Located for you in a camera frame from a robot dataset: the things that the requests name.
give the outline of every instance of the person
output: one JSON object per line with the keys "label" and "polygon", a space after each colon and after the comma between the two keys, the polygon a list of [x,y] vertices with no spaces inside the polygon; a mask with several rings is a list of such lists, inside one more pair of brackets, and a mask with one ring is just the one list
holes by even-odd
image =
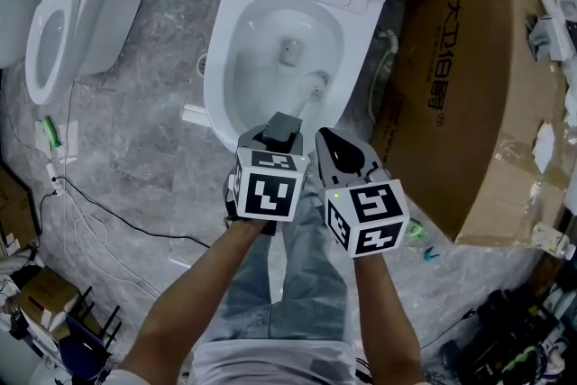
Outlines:
{"label": "person", "polygon": [[[354,384],[347,287],[326,257],[331,234],[306,185],[282,230],[287,270],[270,303],[265,222],[236,221],[154,303],[109,385],[177,383],[193,346],[200,385]],[[362,345],[378,385],[423,383],[419,343],[381,254],[354,259]]]}

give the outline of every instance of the brown cardboard box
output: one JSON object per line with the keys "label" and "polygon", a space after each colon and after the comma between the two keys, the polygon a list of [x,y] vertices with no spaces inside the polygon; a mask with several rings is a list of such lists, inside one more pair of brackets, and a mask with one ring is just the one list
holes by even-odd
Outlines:
{"label": "brown cardboard box", "polygon": [[36,239],[26,191],[0,166],[0,261]]}
{"label": "brown cardboard box", "polygon": [[77,299],[77,288],[50,268],[42,268],[17,296],[20,309],[48,332],[64,324]]}
{"label": "brown cardboard box", "polygon": [[[452,240],[524,246],[553,225],[569,183],[561,70],[535,62],[526,20],[539,0],[415,0],[371,144],[408,196]],[[554,157],[531,154],[543,122]]]}

